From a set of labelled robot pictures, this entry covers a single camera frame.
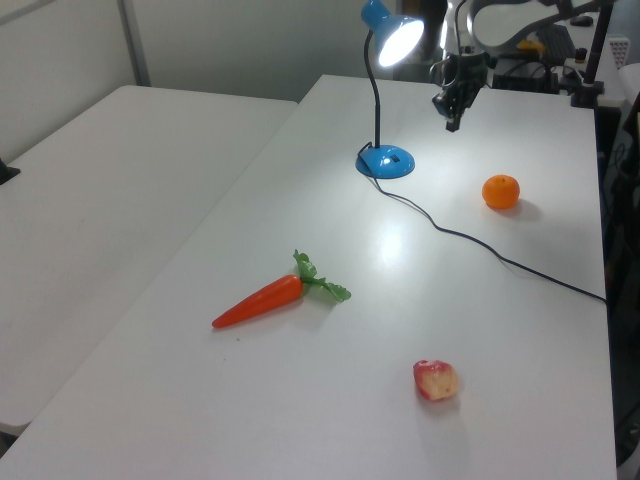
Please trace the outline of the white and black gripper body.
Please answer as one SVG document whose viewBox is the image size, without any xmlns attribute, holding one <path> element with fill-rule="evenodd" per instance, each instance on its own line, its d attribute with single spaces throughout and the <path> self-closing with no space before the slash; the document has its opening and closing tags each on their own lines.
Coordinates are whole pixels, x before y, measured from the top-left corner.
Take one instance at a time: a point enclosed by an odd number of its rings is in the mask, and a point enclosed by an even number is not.
<svg viewBox="0 0 640 480">
<path fill-rule="evenodd" d="M 465 95 L 465 111 L 469 109 L 479 91 L 485 86 L 487 72 L 483 54 L 462 56 L 448 54 L 443 60 L 436 62 L 431 67 L 431 80 L 441 88 L 441 92 L 432 98 L 438 113 L 448 119 L 448 98 L 453 96 L 457 106 L 460 92 Z"/>
</svg>

